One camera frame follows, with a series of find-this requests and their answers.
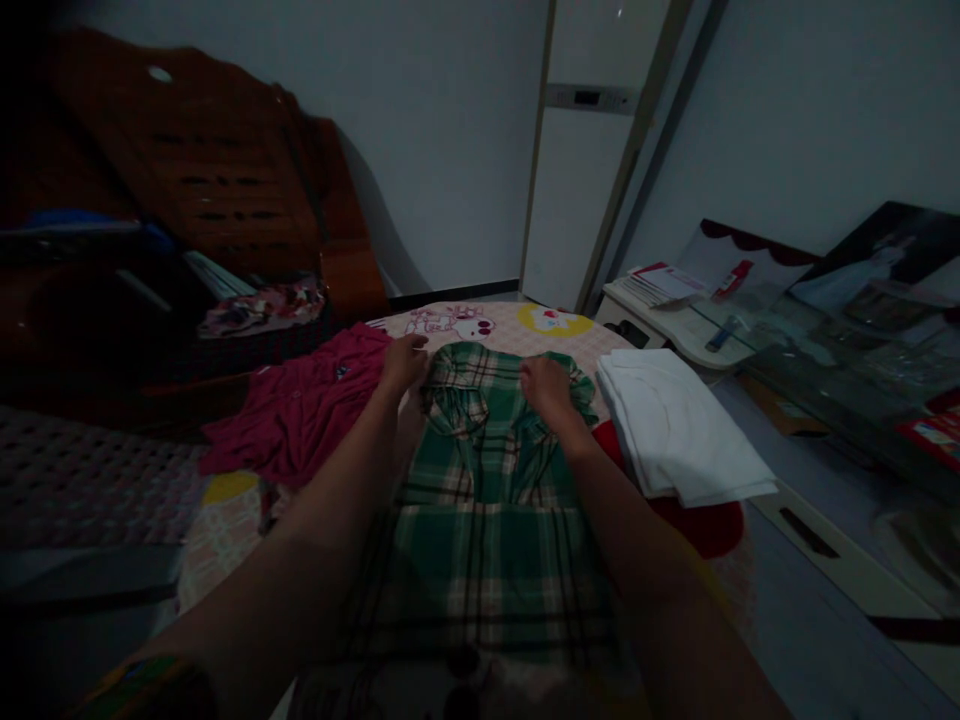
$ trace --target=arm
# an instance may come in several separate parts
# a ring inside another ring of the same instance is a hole
[[[131,660],[171,655],[210,677],[219,716],[266,717],[296,672],[321,657],[385,501],[397,409],[426,369],[426,338],[387,350],[356,424],[270,535],[213,592]]]
[[[626,606],[637,662],[657,717],[786,718],[783,702],[660,519],[590,434],[569,378],[525,361],[533,408],[557,433],[594,535]]]

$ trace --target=folded white towel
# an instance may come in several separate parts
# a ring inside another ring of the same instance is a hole
[[[614,350],[597,378],[644,496],[703,507],[777,492],[743,431],[672,351]]]

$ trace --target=white nightstand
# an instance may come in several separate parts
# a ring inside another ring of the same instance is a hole
[[[669,342],[708,385],[718,382],[738,363],[753,355],[753,350],[732,337],[718,352],[710,352],[706,344],[716,335],[717,326],[695,310],[654,310],[618,282],[607,283],[603,286],[603,302],[594,321],[600,325],[619,325],[624,320],[650,338],[644,349],[654,350]]]

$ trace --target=glass shelf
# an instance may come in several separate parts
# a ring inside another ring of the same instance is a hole
[[[718,328],[737,318],[733,336],[755,355],[741,363],[750,375],[797,404],[835,433],[943,502],[960,502],[960,475],[900,435],[894,427],[925,417],[923,402],[939,388],[911,387],[876,372],[872,351],[894,336],[784,295],[768,309],[737,304],[736,296],[691,305]]]

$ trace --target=bed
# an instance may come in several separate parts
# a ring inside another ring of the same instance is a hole
[[[533,303],[435,303],[368,325],[392,337],[421,333],[427,349],[461,340],[481,342],[492,350],[536,355],[547,350],[573,357],[593,377],[600,357],[615,348],[632,347],[614,332],[579,315],[550,310]],[[610,412],[601,394],[593,409],[600,423]],[[259,540],[260,495],[256,477],[248,473],[219,476],[205,499],[187,539],[180,579],[181,610],[194,605],[231,572]],[[729,552],[708,561],[729,601],[733,621],[748,643],[754,642],[754,555],[749,528],[743,525]]]

